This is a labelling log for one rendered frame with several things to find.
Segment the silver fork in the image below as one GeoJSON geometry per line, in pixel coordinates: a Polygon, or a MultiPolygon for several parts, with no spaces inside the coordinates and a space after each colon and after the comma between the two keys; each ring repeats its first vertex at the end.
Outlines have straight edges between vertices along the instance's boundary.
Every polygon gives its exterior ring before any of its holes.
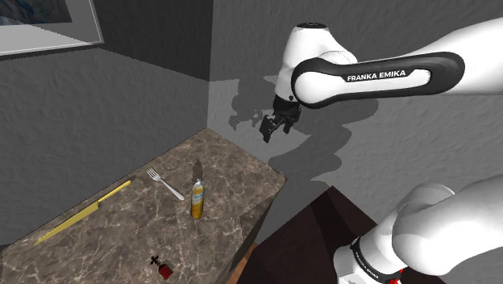
{"type": "Polygon", "coordinates": [[[183,201],[185,199],[180,192],[170,186],[152,167],[147,169],[147,173],[152,180],[161,182],[164,186],[166,186],[179,200],[183,201]]]}

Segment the small red bottle black stopper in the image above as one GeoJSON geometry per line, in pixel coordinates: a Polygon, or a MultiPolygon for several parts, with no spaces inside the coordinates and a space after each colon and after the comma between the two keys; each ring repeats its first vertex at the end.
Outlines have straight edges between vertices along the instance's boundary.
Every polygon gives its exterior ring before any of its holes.
{"type": "Polygon", "coordinates": [[[158,255],[151,257],[150,264],[156,265],[158,267],[158,273],[165,281],[168,281],[169,278],[173,275],[173,270],[169,267],[168,264],[160,261],[158,255]]]}

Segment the yellow knife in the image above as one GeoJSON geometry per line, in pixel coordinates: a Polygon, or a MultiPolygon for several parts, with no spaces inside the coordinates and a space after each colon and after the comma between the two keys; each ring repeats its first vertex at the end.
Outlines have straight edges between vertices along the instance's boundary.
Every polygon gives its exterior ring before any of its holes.
{"type": "Polygon", "coordinates": [[[108,199],[110,196],[118,193],[120,190],[124,189],[125,187],[128,187],[135,179],[133,177],[127,179],[124,183],[122,183],[120,186],[117,186],[116,188],[114,188],[113,190],[111,190],[110,192],[106,193],[105,195],[103,195],[101,198],[99,198],[97,201],[95,201],[94,203],[91,203],[90,205],[88,205],[87,207],[85,207],[84,209],[80,210],[78,213],[70,216],[69,218],[67,218],[64,222],[60,223],[59,225],[57,225],[56,227],[54,227],[51,231],[49,231],[48,233],[46,233],[45,235],[43,235],[42,237],[40,237],[36,242],[35,242],[35,245],[37,244],[40,244],[48,239],[50,239],[51,237],[53,237],[54,235],[64,231],[66,228],[72,226],[73,224],[75,224],[76,222],[84,219],[86,216],[90,215],[91,213],[95,212],[99,207],[100,207],[100,204],[108,199]]]}

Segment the yellow spray bottle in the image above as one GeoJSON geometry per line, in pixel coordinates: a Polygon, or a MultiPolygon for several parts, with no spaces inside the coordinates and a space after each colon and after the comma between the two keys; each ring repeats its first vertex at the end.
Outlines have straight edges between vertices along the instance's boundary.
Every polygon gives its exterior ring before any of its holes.
{"type": "Polygon", "coordinates": [[[192,186],[191,195],[191,215],[194,219],[200,219],[203,216],[205,183],[197,178],[192,186]]]}

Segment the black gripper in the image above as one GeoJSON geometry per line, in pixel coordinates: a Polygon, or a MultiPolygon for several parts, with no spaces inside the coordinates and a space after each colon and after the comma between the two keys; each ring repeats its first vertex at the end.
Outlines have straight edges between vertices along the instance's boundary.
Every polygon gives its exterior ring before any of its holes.
{"type": "Polygon", "coordinates": [[[283,132],[289,134],[291,127],[299,120],[301,114],[300,103],[285,100],[276,95],[273,100],[273,115],[265,115],[260,125],[260,133],[265,143],[270,141],[272,133],[283,123],[283,132]]]}

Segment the framed wall picture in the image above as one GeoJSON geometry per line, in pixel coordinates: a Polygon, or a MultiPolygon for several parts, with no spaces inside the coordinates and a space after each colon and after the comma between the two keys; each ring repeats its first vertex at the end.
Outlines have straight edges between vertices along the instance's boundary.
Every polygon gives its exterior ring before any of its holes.
{"type": "Polygon", "coordinates": [[[94,0],[0,0],[0,56],[103,42],[94,0]]]}

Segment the dark red robot stand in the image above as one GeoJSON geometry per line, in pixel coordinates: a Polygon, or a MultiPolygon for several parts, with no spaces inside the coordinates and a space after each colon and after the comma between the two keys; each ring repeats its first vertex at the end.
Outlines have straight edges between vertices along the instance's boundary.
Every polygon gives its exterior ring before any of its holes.
{"type": "Polygon", "coordinates": [[[452,196],[440,185],[411,190],[375,223],[334,187],[260,243],[236,284],[445,284],[394,242],[397,217],[452,196]]]}

